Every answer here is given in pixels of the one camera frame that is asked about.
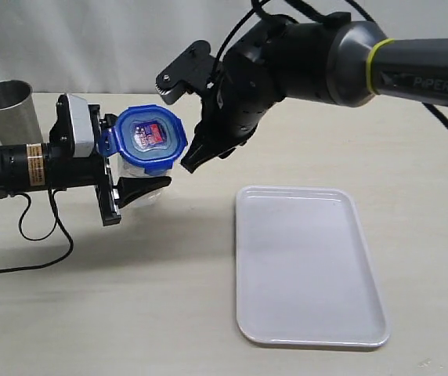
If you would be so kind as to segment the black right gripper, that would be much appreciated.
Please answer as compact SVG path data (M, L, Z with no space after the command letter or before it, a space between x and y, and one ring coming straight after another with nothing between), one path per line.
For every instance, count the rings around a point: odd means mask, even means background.
M202 99L201 121L181 159L189 173L245 144L266 112L283 99L262 58L270 28L265 21L258 22L224 55L217 82Z

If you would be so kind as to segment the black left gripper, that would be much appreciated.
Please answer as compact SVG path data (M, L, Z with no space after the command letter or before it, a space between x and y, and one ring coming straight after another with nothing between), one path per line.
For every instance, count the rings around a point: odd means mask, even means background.
M58 103L56 122L45 146L45 181L53 189L92 186L104 226L117 225L121 221L119 208L125 208L131 203L137 206L153 204L162 190L172 182L170 176L121 177L116 185L118 199L115 202L109 159L97 151L97 145L92 147L87 157L73 157L70 139L70 106Z

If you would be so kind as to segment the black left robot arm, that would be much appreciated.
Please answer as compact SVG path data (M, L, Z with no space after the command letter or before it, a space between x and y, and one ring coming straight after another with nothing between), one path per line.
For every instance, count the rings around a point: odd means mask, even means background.
M96 150L72 157L70 111L56 106L57 118L47 143L0 146L0 199L17 193L93 186L104 226L121 221L107 158Z

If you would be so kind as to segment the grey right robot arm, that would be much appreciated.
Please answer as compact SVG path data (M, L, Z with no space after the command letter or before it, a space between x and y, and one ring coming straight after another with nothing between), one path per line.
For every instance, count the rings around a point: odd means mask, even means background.
M286 98L360 107L375 96L448 107L448 38L389 38L373 21L349 13L299 23L262 13L227 52L211 54L205 40L181 52L155 80L167 104L194 93L201 120L182 166L189 172L226 158L255 133Z

